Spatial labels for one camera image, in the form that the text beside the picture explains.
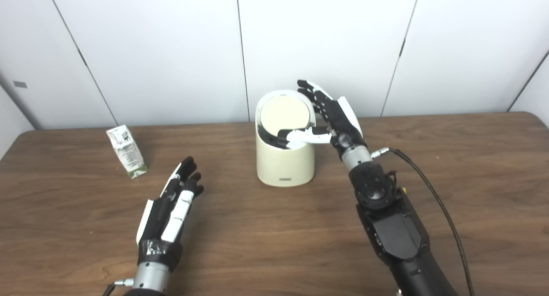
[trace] round lid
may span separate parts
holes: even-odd
[[[306,128],[310,117],[307,105],[290,95],[269,99],[261,108],[261,124],[274,136],[279,130]]]

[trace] white wall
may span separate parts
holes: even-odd
[[[531,112],[549,127],[549,57],[541,64],[511,112]]]
[[[237,0],[55,0],[120,124],[247,121]]]
[[[0,159],[21,133],[33,130],[30,122],[0,87]]]
[[[298,79],[379,116],[415,1],[239,0],[251,117]]]
[[[418,0],[384,116],[504,112],[549,49],[549,0]]]
[[[0,83],[37,128],[116,125],[51,0],[2,0],[0,33]]]

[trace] black forearm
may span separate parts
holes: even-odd
[[[349,177],[372,247],[403,296],[457,296],[431,254],[427,230],[406,193],[373,161],[359,164]]]
[[[458,296],[431,252],[390,266],[403,296]]]

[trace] black robotic finger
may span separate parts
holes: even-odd
[[[194,173],[189,179],[194,179],[194,181],[199,182],[202,179],[202,174]]]
[[[306,96],[311,102],[316,104],[316,100],[314,99],[314,93],[312,93],[311,91],[309,91],[305,88],[298,89],[298,92],[301,93],[302,95]]]
[[[288,144],[290,143],[288,141],[288,134],[290,134],[293,130],[279,130],[278,131],[278,139],[277,143],[281,146],[288,147]]]
[[[280,140],[285,140],[285,141],[288,141],[287,138],[288,138],[288,134],[292,133],[293,131],[295,130],[302,130],[304,131],[304,129],[282,129],[282,130],[279,130],[278,131],[278,134],[277,134],[277,137],[278,139]]]
[[[194,163],[194,158],[189,156],[181,162],[176,174],[180,176],[181,181],[185,181],[194,171],[196,171],[196,163]]]
[[[334,101],[333,99],[328,98],[322,91],[316,91],[314,95],[316,96],[316,105],[320,108],[328,102]]]
[[[197,186],[196,191],[194,192],[194,198],[202,194],[202,192],[204,192],[204,186],[203,185]]]
[[[298,79],[298,86],[309,90],[314,89],[314,87],[312,87],[312,85],[309,85],[309,83],[307,83],[307,81],[304,79]]]
[[[196,198],[198,195],[200,195],[200,193],[204,192],[204,187],[202,185],[198,185],[198,183],[196,183],[196,180],[191,177],[187,180],[187,182],[185,182],[183,190],[193,192],[194,198]]]

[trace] black cable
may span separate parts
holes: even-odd
[[[467,281],[467,288],[469,289],[469,295],[475,296],[475,291],[473,288],[473,281],[471,280],[471,273],[469,272],[469,264],[467,263],[467,258],[465,257],[465,249],[463,249],[463,244],[461,243],[461,238],[459,237],[457,233],[457,229],[455,229],[455,225],[453,224],[452,218],[449,216],[448,210],[444,206],[443,201],[441,200],[439,194],[433,188],[433,185],[431,185],[431,182],[425,177],[421,169],[402,151],[394,148],[389,148],[389,151],[398,155],[401,159],[406,161],[406,163],[410,164],[413,169],[419,174],[421,179],[423,179],[423,182],[427,185],[427,188],[433,193],[433,196],[435,197],[435,200],[439,203],[440,208],[443,210],[444,216],[446,217],[446,220],[448,221],[449,227],[452,229],[453,237],[455,238],[455,243],[457,244],[457,249],[459,250],[459,255],[461,257],[461,263],[463,263],[463,270],[465,271],[465,280]]]
[[[103,293],[103,296],[109,296],[112,291],[114,291],[114,288],[116,288],[116,285],[114,284],[110,284],[109,286],[107,286],[105,292]]]

